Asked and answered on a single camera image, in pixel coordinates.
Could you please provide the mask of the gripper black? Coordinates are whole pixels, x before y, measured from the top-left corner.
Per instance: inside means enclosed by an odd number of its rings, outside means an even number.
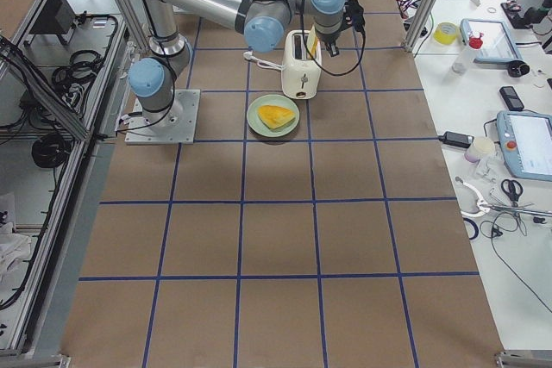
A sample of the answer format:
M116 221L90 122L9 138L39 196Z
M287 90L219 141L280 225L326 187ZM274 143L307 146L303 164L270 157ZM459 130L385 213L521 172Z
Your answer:
M336 41L340 37L340 33L342 31L342 18L338 18L333 21L315 18L314 29L317 34L317 38L322 43L326 44L326 50L329 55L331 57L338 56L340 54L340 50L336 45Z

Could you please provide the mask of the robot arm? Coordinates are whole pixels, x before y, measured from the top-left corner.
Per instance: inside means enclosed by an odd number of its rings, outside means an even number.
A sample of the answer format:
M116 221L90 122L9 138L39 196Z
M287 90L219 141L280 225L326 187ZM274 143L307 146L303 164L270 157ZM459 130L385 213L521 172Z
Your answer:
M313 18L317 38L333 56L347 26L346 0L142 0L142 4L154 56L145 65L132 66L131 76L142 79L131 87L147 126L153 128L172 125L179 115L174 83L191 58L191 47L177 28L174 7L235 30L258 53L268 53L280 43L296 14Z

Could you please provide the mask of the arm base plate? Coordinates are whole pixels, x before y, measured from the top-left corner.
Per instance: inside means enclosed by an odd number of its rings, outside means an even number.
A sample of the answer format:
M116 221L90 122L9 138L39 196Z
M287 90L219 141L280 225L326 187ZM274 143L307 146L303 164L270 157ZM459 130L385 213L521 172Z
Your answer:
M133 111L141 112L129 120L129 131L125 134L128 145L172 145L192 144L195 139L200 90L177 89L173 105L158 114L143 114L136 98Z

